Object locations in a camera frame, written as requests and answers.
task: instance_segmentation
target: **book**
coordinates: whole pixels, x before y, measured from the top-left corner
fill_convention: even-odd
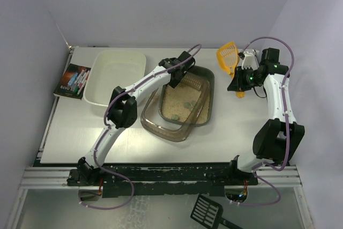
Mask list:
[[[91,68],[89,67],[69,64],[54,90],[54,95],[57,97],[82,99],[90,72]]]

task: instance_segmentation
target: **litter box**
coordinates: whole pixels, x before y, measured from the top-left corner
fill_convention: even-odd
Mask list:
[[[197,75],[203,79],[206,79],[210,83],[210,95],[209,95],[210,101],[209,101],[209,105],[208,105],[207,120],[204,123],[197,123],[194,125],[195,127],[200,127],[200,126],[207,124],[209,122],[209,120],[211,119],[212,106],[213,106],[213,96],[214,96],[214,74],[210,69],[207,69],[204,67],[199,67],[197,65],[195,65],[194,67],[192,67],[188,71],[194,75]],[[162,91],[161,91],[160,99],[159,99],[159,108],[158,108],[159,114],[164,120],[166,120],[170,123],[182,125],[183,122],[169,119],[169,118],[165,117],[162,113],[163,100],[165,99],[166,89],[167,89],[167,85],[164,85],[162,88]]]
[[[207,97],[210,95],[209,82],[206,79],[196,76],[190,72],[183,77],[181,83],[177,87],[180,86],[188,87],[188,90],[192,89],[199,93],[193,109],[188,109],[188,112],[182,114],[186,115],[186,117],[185,120],[182,120],[184,122],[181,125],[169,123],[164,120],[158,112],[156,112],[156,110],[158,110],[159,96],[161,96],[162,88],[155,90],[150,95],[140,116],[140,122],[146,130],[158,137],[172,142],[182,142],[187,139],[195,123],[199,120],[201,110],[205,105]]]
[[[84,99],[105,112],[115,87],[125,88],[144,77],[145,55],[126,50],[108,49],[99,53],[91,68]]]

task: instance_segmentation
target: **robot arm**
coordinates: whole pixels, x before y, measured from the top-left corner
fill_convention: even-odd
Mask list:
[[[244,92],[255,86],[263,86],[268,100],[268,121],[255,136],[252,150],[240,155],[237,159],[237,169],[242,172],[250,173],[252,168],[261,162],[282,162],[285,158],[286,120],[281,88],[288,67],[281,65],[278,61],[278,49],[264,49],[258,69],[237,67],[233,81],[228,87],[228,91]],[[289,78],[286,78],[283,87],[290,128],[289,160],[304,136],[305,129],[304,126],[296,123],[290,106],[288,83]]]
[[[93,184],[98,179],[99,166],[105,162],[109,150],[119,135],[135,123],[137,105],[165,84],[175,88],[194,62],[194,58],[184,51],[178,58],[162,60],[152,72],[135,84],[125,89],[118,86],[113,90],[110,103],[119,95],[122,96],[108,110],[106,122],[110,126],[103,128],[92,148],[79,159],[77,164],[77,170],[89,184]]]
[[[135,84],[139,84],[144,79],[148,78],[150,75],[153,75],[162,70],[165,70],[165,68],[160,67],[160,66],[155,67],[155,69],[151,73],[149,73],[147,76],[145,76],[143,79],[136,82]],[[149,96],[154,90],[158,89],[159,87],[162,87],[164,84],[168,84],[169,82],[170,82],[170,74],[168,72],[164,72],[156,77],[151,78],[142,87],[138,88],[134,92],[129,93],[128,96],[129,98],[135,99],[136,106],[137,106],[141,103],[143,99]],[[125,90],[130,91],[132,88],[135,87],[135,84],[129,87],[126,87]],[[97,148],[96,159],[98,161],[98,164],[102,166],[103,163],[105,162],[105,158],[109,150],[112,148],[113,144],[115,143],[119,135],[125,130],[125,127],[116,128],[116,125],[113,123],[113,121],[111,120],[107,120],[107,121],[110,123],[111,129],[108,132],[106,132],[107,127],[103,128],[101,134],[95,141],[93,147],[84,156],[88,165],[94,168],[98,168],[98,165],[94,162],[94,158],[93,158],[94,149],[97,146],[98,142],[101,141],[101,144]]]

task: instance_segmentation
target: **white tabletop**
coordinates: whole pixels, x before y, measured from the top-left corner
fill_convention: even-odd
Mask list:
[[[108,48],[76,48],[71,63],[91,67],[96,56]],[[128,48],[143,53],[145,74],[167,57],[178,57],[185,49]],[[212,117],[205,126],[194,128],[183,142],[174,143],[146,131],[137,119],[124,131],[107,155],[106,162],[227,162],[252,148],[253,138],[268,119],[265,99],[253,91],[238,99],[228,92],[231,78],[217,63],[216,49],[202,49],[196,65],[215,75]],[[138,115],[146,100],[139,105]],[[76,163],[93,146],[103,128],[84,100],[60,98],[50,125],[41,163]]]

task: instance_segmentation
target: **orange litter scoop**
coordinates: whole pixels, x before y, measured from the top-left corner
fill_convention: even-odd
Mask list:
[[[217,59],[220,68],[234,78],[236,66],[240,62],[236,44],[232,41],[219,48],[217,50]]]

